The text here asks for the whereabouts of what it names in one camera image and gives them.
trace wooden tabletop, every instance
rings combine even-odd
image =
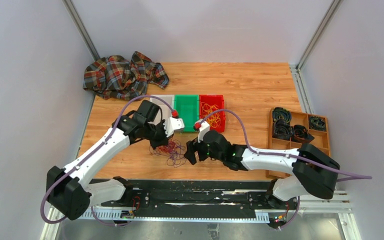
[[[150,84],[147,94],[211,94],[223,95],[224,105],[240,116],[249,142],[256,148],[267,148],[269,112],[281,106],[301,111],[289,65],[286,63],[163,63],[170,78],[166,89]],[[125,100],[95,98],[79,154],[83,154],[108,130],[119,115]],[[140,102],[127,111],[136,110]],[[245,144],[244,134],[236,118],[226,114],[223,135],[232,144]],[[185,145],[197,133],[176,133],[174,139]],[[118,153],[96,178],[120,176],[125,179],[173,180],[267,180],[265,170],[233,171],[220,161],[189,161],[180,167],[167,165],[167,157],[150,153],[144,140]]]

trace tangled wire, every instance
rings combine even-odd
[[[168,145],[159,146],[155,149],[152,149],[152,147],[149,146],[149,152],[156,156],[162,155],[168,157],[167,165],[170,167],[178,168],[186,163],[184,157],[186,148],[185,146],[182,146],[179,140],[169,139]]]
[[[208,103],[201,102],[201,109],[202,109],[202,112],[203,112],[202,113],[203,117],[205,118],[207,115],[209,115],[210,113],[214,112],[215,110],[218,110],[219,108],[215,104],[214,105],[209,105]],[[217,113],[211,115],[206,120],[206,122],[212,128],[217,128],[220,125],[221,121],[222,121],[222,119],[220,118],[220,112],[217,112]]]

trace wooden box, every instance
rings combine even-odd
[[[300,148],[302,143],[294,142],[292,140],[282,140],[273,137],[273,109],[270,110],[269,115],[269,126],[268,126],[268,149],[295,149]],[[322,152],[331,156],[331,145],[329,142],[329,125],[328,119],[325,116],[315,115],[315,114],[307,114],[303,112],[290,111],[291,120],[290,126],[294,125],[302,125],[308,129],[308,132],[314,137],[314,139],[310,142],[310,144],[316,146]],[[326,123],[326,131],[318,131],[309,128],[309,117],[316,116],[324,119]],[[268,178],[286,178],[289,174],[278,171],[266,171],[266,176]]]

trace crumpled fabric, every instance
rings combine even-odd
[[[93,91],[103,99],[130,100],[145,95],[148,84],[165,89],[169,77],[163,65],[135,51],[129,62],[120,55],[103,57],[84,71],[83,89]]]

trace red connector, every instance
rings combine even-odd
[[[173,118],[175,118],[175,119],[178,119],[178,118],[179,118],[179,113],[178,113],[178,111],[176,111],[176,110],[171,111],[171,116],[172,116]]]
[[[193,129],[195,129],[195,131],[198,131],[201,127],[201,123],[197,122],[195,123],[195,125],[193,125]]]

